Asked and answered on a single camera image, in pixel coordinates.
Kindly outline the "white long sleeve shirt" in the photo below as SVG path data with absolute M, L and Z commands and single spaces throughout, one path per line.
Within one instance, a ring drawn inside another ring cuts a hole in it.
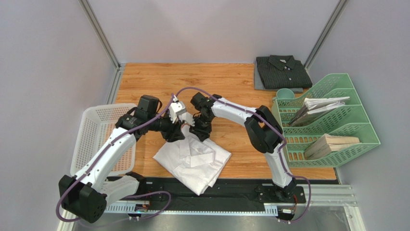
M 185 139 L 166 142 L 153 159 L 193 193 L 201 195 L 214 186 L 231 152 L 210 139 L 199 141 L 189 128 L 182 127 Z

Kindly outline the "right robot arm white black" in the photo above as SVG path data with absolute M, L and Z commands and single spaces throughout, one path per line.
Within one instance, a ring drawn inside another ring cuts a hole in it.
M 276 196 L 281 199 L 292 196 L 296 182 L 283 156 L 283 131 L 266 106 L 245 107 L 216 94 L 206 97 L 201 93 L 192 97 L 191 104 L 199 111 L 199 115 L 194 116 L 194 126 L 190 127 L 190 133 L 200 141 L 208 139 L 215 117 L 243 126 L 250 143 L 258 152 L 263 153 L 269 165 L 273 184 L 277 186 Z

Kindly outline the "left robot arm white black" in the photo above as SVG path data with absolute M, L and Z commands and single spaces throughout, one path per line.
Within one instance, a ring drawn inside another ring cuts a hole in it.
M 162 133 L 167 142 L 184 139 L 182 115 L 187 112 L 175 95 L 159 112 L 156 97 L 143 95 L 137 106 L 129 109 L 115 124 L 105 144 L 75 175 L 64 175 L 59 181 L 60 199 L 57 217 L 64 222 L 84 220 L 96 222 L 106 207 L 138 191 L 139 179 L 127 173 L 115 181 L 106 182 L 117 162 L 148 131 Z

